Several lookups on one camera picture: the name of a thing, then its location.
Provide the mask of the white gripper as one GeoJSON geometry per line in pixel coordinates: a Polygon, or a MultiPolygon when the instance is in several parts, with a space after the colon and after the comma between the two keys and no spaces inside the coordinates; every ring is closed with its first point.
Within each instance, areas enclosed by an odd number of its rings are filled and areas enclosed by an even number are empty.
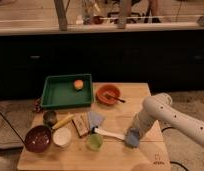
{"type": "Polygon", "coordinates": [[[137,132],[140,136],[145,136],[155,121],[156,119],[146,111],[140,111],[134,116],[130,129],[137,132]]]}

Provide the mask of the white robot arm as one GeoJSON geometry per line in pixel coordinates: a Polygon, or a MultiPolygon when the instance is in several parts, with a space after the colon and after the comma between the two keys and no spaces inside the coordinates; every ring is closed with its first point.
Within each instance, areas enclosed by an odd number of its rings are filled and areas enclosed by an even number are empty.
{"type": "Polygon", "coordinates": [[[134,116],[131,127],[139,133],[139,138],[143,138],[154,122],[161,120],[204,148],[204,121],[174,109],[172,103],[171,96],[166,93],[146,97],[142,102],[142,109],[134,116]]]}

